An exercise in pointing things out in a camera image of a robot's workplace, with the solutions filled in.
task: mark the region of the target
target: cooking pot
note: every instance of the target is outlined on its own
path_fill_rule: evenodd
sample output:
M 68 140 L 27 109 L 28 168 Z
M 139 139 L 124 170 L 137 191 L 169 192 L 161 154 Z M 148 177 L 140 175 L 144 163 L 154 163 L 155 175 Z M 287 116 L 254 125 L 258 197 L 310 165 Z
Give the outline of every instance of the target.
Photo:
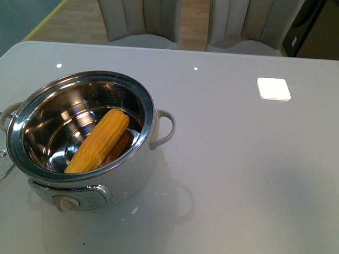
M 114 161 L 78 174 L 64 170 L 83 140 L 112 108 L 128 115 L 129 143 Z M 16 110 L 8 128 L 4 119 Z M 172 129 L 157 139 L 159 119 Z M 146 88 L 135 79 L 110 71 L 87 71 L 57 79 L 16 103 L 0 116 L 7 132 L 7 152 L 29 179 L 29 185 L 61 212 L 91 210 L 118 203 L 150 178 L 156 147 L 175 132 L 173 116 L 155 110 Z

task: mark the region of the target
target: yellow corn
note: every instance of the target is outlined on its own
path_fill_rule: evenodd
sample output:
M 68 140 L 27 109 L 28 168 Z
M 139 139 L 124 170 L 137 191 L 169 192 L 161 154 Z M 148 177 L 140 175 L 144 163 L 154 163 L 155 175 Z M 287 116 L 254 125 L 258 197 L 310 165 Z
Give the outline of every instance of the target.
M 101 162 L 99 167 L 106 166 L 107 164 L 111 163 L 112 161 L 116 160 L 117 157 L 121 155 L 124 151 L 126 146 L 130 142 L 130 134 L 129 131 L 125 131 L 123 135 L 119 138 L 113 149 L 109 152 L 106 158 Z
M 129 124 L 122 111 L 109 110 L 73 156 L 65 173 L 82 173 L 96 169 L 106 158 Z

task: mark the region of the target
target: glossy tabletop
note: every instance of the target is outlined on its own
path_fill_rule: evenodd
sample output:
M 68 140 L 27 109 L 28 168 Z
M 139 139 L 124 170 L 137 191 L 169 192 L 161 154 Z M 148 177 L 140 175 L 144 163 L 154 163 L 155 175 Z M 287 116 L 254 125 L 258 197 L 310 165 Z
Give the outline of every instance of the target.
M 137 194 L 97 210 L 60 213 L 16 168 L 1 253 L 339 253 L 339 61 L 23 42 L 0 58 L 0 112 L 88 70 L 141 82 L 176 133 Z M 262 99 L 260 77 L 291 100 Z

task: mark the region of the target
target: white chair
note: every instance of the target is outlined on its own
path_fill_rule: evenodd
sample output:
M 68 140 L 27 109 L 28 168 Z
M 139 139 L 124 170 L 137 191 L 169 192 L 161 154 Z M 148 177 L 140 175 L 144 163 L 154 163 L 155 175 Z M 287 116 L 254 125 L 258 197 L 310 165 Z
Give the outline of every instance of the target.
M 109 45 L 178 49 L 181 0 L 97 0 Z
M 206 50 L 282 56 L 282 42 L 304 2 L 211 0 Z

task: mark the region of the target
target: white handle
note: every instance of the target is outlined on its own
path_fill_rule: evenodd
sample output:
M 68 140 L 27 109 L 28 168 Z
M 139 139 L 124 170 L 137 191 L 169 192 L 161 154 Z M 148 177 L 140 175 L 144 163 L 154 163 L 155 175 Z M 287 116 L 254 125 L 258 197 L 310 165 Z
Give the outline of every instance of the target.
M 8 108 L 6 108 L 2 114 L 0 115 L 0 129 L 4 132 L 7 132 L 7 127 L 5 126 L 6 118 L 15 110 L 17 110 L 21 106 L 22 102 L 17 102 Z
M 164 110 L 156 110 L 155 112 L 156 112 L 156 117 L 157 117 L 157 121 L 156 121 L 157 124 L 155 126 L 156 131 L 155 131 L 155 135 L 153 136 L 153 138 L 154 139 L 157 138 L 157 134 L 158 134 L 158 130 L 159 130 L 159 122 L 160 122 L 160 118 L 161 117 L 166 117 L 166 118 L 168 118 L 172 122 L 172 129 L 171 129 L 170 133 L 166 137 L 164 137 L 162 139 L 151 140 L 149 142 L 149 147 L 150 147 L 151 150 L 156 149 L 161 144 L 164 144 L 168 140 L 170 140 L 173 137 L 173 135 L 174 135 L 175 126 L 176 126 L 175 125 L 175 119 L 174 119 L 174 117 L 173 117 L 173 115 L 171 113 L 169 113 L 167 111 L 164 111 Z

